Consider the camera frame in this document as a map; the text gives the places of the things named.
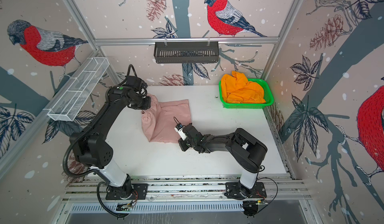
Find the pink shorts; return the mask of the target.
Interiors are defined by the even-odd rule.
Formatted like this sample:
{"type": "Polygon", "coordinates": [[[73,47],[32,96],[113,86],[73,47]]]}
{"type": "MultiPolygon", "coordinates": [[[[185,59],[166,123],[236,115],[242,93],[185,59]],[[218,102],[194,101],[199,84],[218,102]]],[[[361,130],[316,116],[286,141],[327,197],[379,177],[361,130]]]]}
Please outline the pink shorts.
{"type": "Polygon", "coordinates": [[[149,142],[177,144],[180,135],[175,131],[178,120],[186,126],[192,122],[189,101],[159,102],[149,94],[151,107],[142,111],[142,130],[149,142]]]}

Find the orange shorts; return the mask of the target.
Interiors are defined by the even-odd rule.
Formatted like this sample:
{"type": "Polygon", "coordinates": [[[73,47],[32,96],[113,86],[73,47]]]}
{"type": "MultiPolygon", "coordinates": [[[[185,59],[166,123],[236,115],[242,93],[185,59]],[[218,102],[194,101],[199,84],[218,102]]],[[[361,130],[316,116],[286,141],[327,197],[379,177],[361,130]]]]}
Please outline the orange shorts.
{"type": "Polygon", "coordinates": [[[249,81],[245,74],[232,71],[221,79],[222,98],[226,103],[251,104],[266,103],[265,91],[256,82],[249,81]]]}

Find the green plastic basket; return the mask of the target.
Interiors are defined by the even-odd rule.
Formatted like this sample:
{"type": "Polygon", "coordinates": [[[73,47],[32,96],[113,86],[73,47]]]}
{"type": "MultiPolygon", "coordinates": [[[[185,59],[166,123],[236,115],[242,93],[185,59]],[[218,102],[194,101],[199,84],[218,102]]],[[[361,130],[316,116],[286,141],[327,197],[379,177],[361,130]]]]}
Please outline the green plastic basket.
{"type": "Polygon", "coordinates": [[[273,105],[275,102],[275,99],[273,97],[273,94],[269,88],[269,85],[267,84],[266,81],[258,78],[249,78],[248,81],[255,82],[259,84],[263,90],[264,90],[264,100],[266,101],[265,103],[227,103],[224,101],[222,97],[222,87],[221,87],[221,81],[219,82],[219,97],[220,101],[222,102],[222,105],[224,108],[229,108],[229,109],[263,109],[267,106],[273,105]]]}

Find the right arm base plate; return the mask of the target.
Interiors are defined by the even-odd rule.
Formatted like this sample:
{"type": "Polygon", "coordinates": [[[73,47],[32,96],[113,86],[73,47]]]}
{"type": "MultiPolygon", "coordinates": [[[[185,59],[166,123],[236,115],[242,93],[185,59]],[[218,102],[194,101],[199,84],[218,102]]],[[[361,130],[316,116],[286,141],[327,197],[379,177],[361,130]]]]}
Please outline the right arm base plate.
{"type": "Polygon", "coordinates": [[[240,182],[225,183],[226,192],[224,195],[228,199],[244,200],[244,199],[265,199],[267,197],[265,186],[262,182],[256,182],[251,189],[246,188],[240,182]]]}

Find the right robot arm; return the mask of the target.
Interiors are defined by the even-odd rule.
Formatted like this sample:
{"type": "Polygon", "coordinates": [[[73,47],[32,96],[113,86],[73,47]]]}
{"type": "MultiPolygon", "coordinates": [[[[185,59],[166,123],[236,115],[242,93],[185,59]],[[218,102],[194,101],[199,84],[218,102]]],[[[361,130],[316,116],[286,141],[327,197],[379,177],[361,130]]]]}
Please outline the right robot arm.
{"type": "Polygon", "coordinates": [[[180,136],[179,146],[183,152],[189,148],[200,154],[228,152],[243,168],[239,182],[226,183],[224,195],[227,198],[244,200],[266,197],[264,187],[257,184],[257,178],[262,171],[262,162],[268,148],[250,133],[238,128],[227,135],[202,135],[192,124],[184,126],[180,123],[176,125],[175,131],[180,136]]]}

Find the aluminium mounting rail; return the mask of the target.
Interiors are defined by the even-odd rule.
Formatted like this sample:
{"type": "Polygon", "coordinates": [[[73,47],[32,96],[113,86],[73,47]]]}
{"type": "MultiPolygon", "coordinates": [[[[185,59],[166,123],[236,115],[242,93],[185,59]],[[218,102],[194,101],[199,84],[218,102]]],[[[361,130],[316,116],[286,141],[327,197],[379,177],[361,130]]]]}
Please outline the aluminium mounting rail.
{"type": "MultiPolygon", "coordinates": [[[[100,179],[86,179],[70,184],[63,201],[96,201],[96,188],[100,179]]],[[[133,184],[148,184],[147,202],[160,201],[220,201],[225,198],[225,183],[238,182],[234,178],[203,179],[134,179],[133,184]]],[[[311,200],[304,182],[290,178],[261,178],[266,190],[266,200],[311,200]]]]}

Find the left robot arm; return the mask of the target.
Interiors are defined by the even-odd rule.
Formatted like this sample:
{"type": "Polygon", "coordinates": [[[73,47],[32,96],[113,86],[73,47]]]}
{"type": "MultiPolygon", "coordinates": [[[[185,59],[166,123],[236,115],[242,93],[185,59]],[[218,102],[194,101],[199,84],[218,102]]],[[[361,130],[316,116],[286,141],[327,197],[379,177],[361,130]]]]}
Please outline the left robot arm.
{"type": "Polygon", "coordinates": [[[147,87],[146,83],[119,84],[108,89],[105,104],[99,113],[85,129],[70,137],[70,146],[63,158],[63,170],[67,176],[80,178],[96,174],[105,181],[107,187],[123,195],[124,198],[134,193],[130,176],[114,161],[114,150],[106,142],[106,138],[124,108],[135,110],[150,108],[151,98],[147,95],[147,87]],[[89,167],[89,170],[80,174],[70,171],[68,165],[70,153],[74,154],[77,162],[89,167]]]}

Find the black wall shelf basket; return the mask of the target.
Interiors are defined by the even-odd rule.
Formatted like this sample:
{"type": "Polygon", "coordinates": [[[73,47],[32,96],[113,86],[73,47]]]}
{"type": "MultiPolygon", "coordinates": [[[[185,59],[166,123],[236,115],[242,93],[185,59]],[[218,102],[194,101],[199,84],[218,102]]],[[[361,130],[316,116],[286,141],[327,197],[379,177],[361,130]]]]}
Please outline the black wall shelf basket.
{"type": "Polygon", "coordinates": [[[158,42],[154,49],[158,64],[216,63],[219,57],[218,42],[158,42]]]}

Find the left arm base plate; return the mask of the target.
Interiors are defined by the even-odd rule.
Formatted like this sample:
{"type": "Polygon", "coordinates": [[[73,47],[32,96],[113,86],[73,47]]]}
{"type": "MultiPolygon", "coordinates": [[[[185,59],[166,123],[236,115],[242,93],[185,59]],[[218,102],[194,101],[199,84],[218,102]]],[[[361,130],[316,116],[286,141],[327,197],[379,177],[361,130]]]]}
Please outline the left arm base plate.
{"type": "Polygon", "coordinates": [[[106,200],[145,200],[148,187],[148,184],[128,184],[124,187],[108,186],[106,200]]]}

